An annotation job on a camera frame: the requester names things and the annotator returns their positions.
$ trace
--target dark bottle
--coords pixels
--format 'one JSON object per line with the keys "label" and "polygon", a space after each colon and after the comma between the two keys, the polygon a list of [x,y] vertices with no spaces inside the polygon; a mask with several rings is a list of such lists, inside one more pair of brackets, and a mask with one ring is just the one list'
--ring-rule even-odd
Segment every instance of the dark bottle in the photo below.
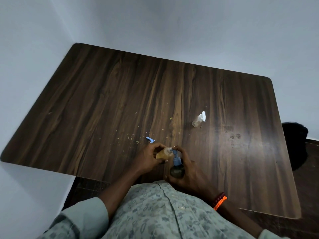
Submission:
{"label": "dark bottle", "polygon": [[184,165],[181,163],[181,158],[177,156],[177,151],[173,150],[173,153],[174,153],[174,160],[173,160],[174,166],[171,167],[171,169],[169,170],[169,173],[174,178],[182,178],[184,177],[184,174],[185,174]]}

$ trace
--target beaded bracelet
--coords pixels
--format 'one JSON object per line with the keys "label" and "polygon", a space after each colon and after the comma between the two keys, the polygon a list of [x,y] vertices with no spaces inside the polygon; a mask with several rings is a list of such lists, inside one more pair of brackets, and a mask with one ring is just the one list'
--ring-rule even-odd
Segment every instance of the beaded bracelet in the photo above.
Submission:
{"label": "beaded bracelet", "polygon": [[217,209],[221,206],[221,204],[227,199],[227,197],[225,196],[225,193],[222,192],[220,193],[216,199],[214,200],[214,202],[212,203],[212,207],[214,208],[215,211],[217,211]]}

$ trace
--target person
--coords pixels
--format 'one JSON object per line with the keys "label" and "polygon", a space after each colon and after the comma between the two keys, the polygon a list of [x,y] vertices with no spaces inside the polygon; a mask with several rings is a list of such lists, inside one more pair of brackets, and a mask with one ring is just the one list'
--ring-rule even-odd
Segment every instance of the person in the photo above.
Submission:
{"label": "person", "polygon": [[[182,153],[182,179],[168,175],[166,181],[133,185],[168,162],[154,157],[154,150],[163,148],[161,143],[147,145],[117,181],[98,197],[63,210],[38,238],[280,238],[226,197],[221,203],[221,192],[179,146],[174,149]],[[220,205],[214,210],[216,199]]]}

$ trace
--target hand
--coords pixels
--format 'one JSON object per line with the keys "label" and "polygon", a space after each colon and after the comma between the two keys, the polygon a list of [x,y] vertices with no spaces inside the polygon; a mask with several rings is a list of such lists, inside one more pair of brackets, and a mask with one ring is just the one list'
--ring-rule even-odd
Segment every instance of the hand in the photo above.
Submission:
{"label": "hand", "polygon": [[166,148],[166,146],[159,142],[148,144],[136,155],[131,164],[131,169],[142,175],[150,172],[156,165],[167,163],[168,160],[156,159],[154,155],[154,150],[160,151],[163,148]]}
{"label": "hand", "polygon": [[168,175],[165,177],[165,180],[177,190],[194,195],[207,203],[213,201],[219,195],[219,192],[209,181],[205,173],[197,166],[195,161],[189,160],[184,148],[176,146],[173,149],[183,154],[182,160],[185,175],[181,179]]}

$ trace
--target shirt sleeve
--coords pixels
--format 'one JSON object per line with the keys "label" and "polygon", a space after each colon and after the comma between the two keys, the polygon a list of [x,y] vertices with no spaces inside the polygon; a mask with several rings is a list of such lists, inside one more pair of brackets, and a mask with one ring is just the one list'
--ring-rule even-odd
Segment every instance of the shirt sleeve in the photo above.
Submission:
{"label": "shirt sleeve", "polygon": [[266,229],[264,229],[264,230],[260,233],[260,235],[259,235],[259,237],[258,237],[258,239],[280,239],[280,238],[289,239],[288,237],[279,237],[279,236],[277,236],[276,234],[274,234],[274,233],[272,233],[272,232],[270,232],[269,230],[266,230]]}
{"label": "shirt sleeve", "polygon": [[96,238],[108,227],[108,212],[104,203],[94,197],[63,210],[49,230],[38,238]]}

